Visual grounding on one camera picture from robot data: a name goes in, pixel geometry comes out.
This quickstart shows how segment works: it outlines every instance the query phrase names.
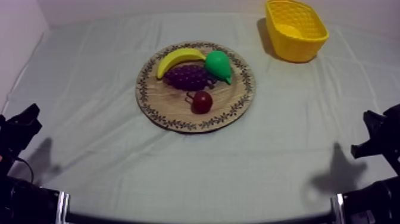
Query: cherry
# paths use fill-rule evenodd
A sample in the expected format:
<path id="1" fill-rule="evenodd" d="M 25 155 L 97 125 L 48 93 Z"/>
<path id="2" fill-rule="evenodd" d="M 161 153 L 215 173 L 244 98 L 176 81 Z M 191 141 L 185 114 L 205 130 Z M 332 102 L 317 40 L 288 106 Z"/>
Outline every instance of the cherry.
<path id="1" fill-rule="evenodd" d="M 198 91 L 194 97 L 190 96 L 189 94 L 187 94 L 187 96 L 193 99 L 192 109 L 194 113 L 208 113 L 213 105 L 213 99 L 208 92 Z"/>

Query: wooden plate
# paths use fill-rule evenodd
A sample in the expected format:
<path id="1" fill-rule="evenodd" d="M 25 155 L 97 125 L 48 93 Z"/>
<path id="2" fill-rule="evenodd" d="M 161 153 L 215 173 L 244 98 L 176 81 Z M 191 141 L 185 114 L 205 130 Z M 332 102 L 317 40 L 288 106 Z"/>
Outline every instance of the wooden plate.
<path id="1" fill-rule="evenodd" d="M 187 92 L 175 89 L 156 78 L 160 61 L 179 48 L 196 48 L 204 55 L 211 51 L 223 51 L 229 57 L 232 84 L 218 81 L 213 89 L 204 89 L 214 101 L 207 114 L 193 114 L 190 104 L 185 101 Z M 183 64 L 203 65 L 204 62 Z M 254 89 L 255 80 L 249 66 L 231 49 L 210 42 L 183 42 L 162 49 L 143 66 L 137 77 L 136 99 L 140 109 L 156 125 L 177 132 L 201 133 L 220 129 L 237 120 L 249 107 Z"/>

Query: purple grapes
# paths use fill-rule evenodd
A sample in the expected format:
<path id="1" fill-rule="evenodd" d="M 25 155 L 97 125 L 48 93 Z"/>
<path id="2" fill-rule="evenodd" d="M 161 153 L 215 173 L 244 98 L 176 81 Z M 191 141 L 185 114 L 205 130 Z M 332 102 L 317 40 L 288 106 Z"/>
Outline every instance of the purple grapes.
<path id="1" fill-rule="evenodd" d="M 164 75 L 169 85 L 184 91 L 200 91 L 208 85 L 210 75 L 201 66 L 182 66 L 167 71 Z"/>

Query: table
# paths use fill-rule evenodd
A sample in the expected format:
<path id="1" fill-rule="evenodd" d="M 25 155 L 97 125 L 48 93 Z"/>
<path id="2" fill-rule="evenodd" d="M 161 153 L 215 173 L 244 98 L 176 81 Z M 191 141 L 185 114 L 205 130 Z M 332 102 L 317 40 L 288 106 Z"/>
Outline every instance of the table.
<path id="1" fill-rule="evenodd" d="M 330 210 L 329 197 L 395 176 L 383 157 L 354 160 L 363 112 L 400 97 L 400 42 L 328 24 L 309 63 L 272 51 L 258 14 L 157 14 L 57 27 L 9 95 L 7 118 L 31 103 L 41 132 L 21 156 L 36 183 L 69 192 L 79 213 L 151 222 L 253 222 Z M 239 53 L 256 79 L 249 110 L 213 133 L 153 125 L 135 100 L 149 57 L 181 41 Z M 14 176 L 29 171 L 14 167 Z"/>

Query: plastic fruit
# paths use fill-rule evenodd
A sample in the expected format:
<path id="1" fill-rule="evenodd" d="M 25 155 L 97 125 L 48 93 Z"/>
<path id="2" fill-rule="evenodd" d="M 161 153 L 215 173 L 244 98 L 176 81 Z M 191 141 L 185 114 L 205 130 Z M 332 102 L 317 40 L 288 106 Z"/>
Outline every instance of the plastic fruit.
<path id="1" fill-rule="evenodd" d="M 201 66 L 175 67 L 165 73 L 164 80 L 176 89 L 184 91 L 200 91 L 209 85 L 208 81 L 216 82 L 211 80 L 210 73 Z"/>
<path id="2" fill-rule="evenodd" d="M 205 68 L 216 78 L 232 83 L 229 58 L 222 51 L 213 51 L 209 53 L 205 59 Z"/>
<path id="3" fill-rule="evenodd" d="M 205 60 L 205 56 L 197 49 L 180 48 L 175 50 L 161 60 L 157 70 L 157 79 L 162 79 L 166 71 L 179 63 L 198 60 Z"/>
<path id="4" fill-rule="evenodd" d="M 193 99 L 192 110 L 196 114 L 208 113 L 213 106 L 213 98 L 208 92 L 198 91 L 193 97 L 189 94 L 187 96 Z"/>

